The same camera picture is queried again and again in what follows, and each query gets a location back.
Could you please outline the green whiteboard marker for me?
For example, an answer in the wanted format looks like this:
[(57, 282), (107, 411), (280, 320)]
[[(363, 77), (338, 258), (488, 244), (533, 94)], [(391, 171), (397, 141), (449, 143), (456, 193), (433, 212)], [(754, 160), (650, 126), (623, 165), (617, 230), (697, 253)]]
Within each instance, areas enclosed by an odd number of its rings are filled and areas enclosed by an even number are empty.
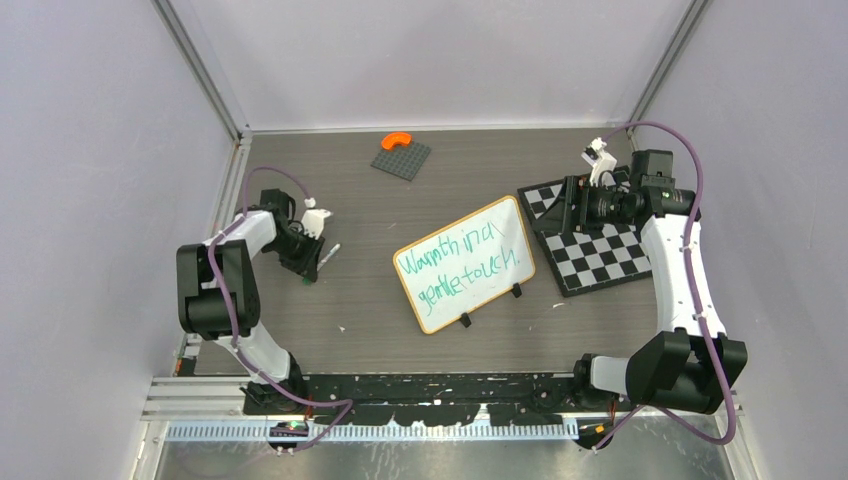
[[(316, 273), (319, 273), (319, 272), (321, 271), (321, 269), (322, 269), (322, 268), (323, 268), (323, 267), (324, 267), (324, 266), (325, 266), (325, 265), (329, 262), (329, 260), (330, 260), (331, 258), (333, 258), (333, 257), (334, 257), (334, 256), (338, 253), (338, 251), (341, 249), (341, 247), (342, 247), (342, 244), (341, 244), (341, 243), (336, 243), (336, 244), (335, 244), (335, 245), (334, 245), (334, 246), (333, 246), (333, 247), (329, 250), (329, 252), (328, 252), (328, 253), (327, 253), (327, 254), (326, 254), (326, 255), (325, 255), (325, 256), (324, 256), (324, 257), (323, 257), (323, 258), (322, 258), (322, 259), (321, 259), (318, 263), (317, 263), (317, 265), (316, 265)], [(309, 279), (309, 278), (304, 278), (304, 279), (302, 280), (302, 283), (303, 283), (304, 285), (311, 285), (311, 284), (313, 284), (313, 283), (314, 283), (314, 281), (313, 281), (313, 280), (311, 280), (311, 279)]]

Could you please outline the yellow framed whiteboard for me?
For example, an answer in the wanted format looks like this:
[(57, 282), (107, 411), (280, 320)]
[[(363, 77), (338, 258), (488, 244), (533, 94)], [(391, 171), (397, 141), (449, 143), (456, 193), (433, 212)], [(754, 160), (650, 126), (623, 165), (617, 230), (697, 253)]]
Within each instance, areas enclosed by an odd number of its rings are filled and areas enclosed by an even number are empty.
[(426, 334), (512, 294), (536, 273), (518, 199), (506, 195), (397, 250), (392, 257)]

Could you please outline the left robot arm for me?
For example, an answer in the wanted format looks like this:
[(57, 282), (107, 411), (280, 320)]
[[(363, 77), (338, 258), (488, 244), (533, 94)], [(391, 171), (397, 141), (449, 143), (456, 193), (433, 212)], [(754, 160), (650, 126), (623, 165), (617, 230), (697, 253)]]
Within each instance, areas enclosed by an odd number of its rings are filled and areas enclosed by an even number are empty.
[(251, 413), (298, 412), (307, 386), (294, 356), (261, 321), (260, 292), (253, 268), (259, 254), (274, 253), (281, 266), (316, 281), (323, 236), (332, 212), (313, 198), (296, 202), (279, 189), (237, 212), (214, 237), (176, 252), (177, 305), (181, 327), (224, 348), (248, 372), (242, 392)]

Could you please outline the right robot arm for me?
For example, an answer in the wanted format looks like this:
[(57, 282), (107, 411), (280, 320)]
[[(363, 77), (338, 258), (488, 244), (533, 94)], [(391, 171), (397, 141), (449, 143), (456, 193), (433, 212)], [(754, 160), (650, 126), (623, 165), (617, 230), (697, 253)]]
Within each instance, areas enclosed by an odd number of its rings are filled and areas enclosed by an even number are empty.
[(628, 358), (586, 353), (575, 364), (571, 397), (596, 410), (613, 395), (637, 405), (712, 414), (748, 359), (715, 313), (698, 251), (700, 212), (692, 190), (676, 187), (673, 155), (641, 150), (617, 167), (604, 148), (582, 153), (591, 170), (564, 178), (536, 232), (589, 233), (633, 227), (647, 256), (657, 302), (657, 333)]

